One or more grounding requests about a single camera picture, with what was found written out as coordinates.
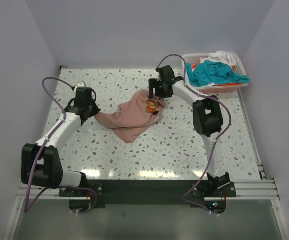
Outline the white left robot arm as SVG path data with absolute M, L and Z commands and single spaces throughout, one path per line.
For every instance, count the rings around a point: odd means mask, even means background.
M 62 118 L 40 140 L 27 143 L 21 152 L 21 181 L 23 184 L 57 189 L 70 187 L 76 196 L 88 191 L 86 175 L 65 170 L 60 153 L 72 135 L 100 109 L 96 105 L 96 92 L 90 87 L 77 87 L 75 98 L 62 110 Z

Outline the pink printed t-shirt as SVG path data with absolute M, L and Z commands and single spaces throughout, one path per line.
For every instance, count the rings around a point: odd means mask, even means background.
M 119 105 L 114 113 L 99 112 L 95 119 L 103 127 L 113 130 L 124 143 L 134 143 L 151 125 L 158 123 L 166 102 L 161 97 L 149 98 L 148 90 L 139 90 L 130 101 Z

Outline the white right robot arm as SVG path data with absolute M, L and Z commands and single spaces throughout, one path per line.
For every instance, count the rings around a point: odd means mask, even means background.
M 148 81 L 148 97 L 171 98 L 177 96 L 192 106 L 193 126 L 202 137 L 208 163 L 206 167 L 206 181 L 200 181 L 194 188 L 217 197 L 225 191 L 230 183 L 230 176 L 225 170 L 224 156 L 219 143 L 224 124 L 220 101 L 213 96 L 203 95 L 185 84 L 183 77 L 175 76 L 171 66 L 156 68 L 158 78 Z

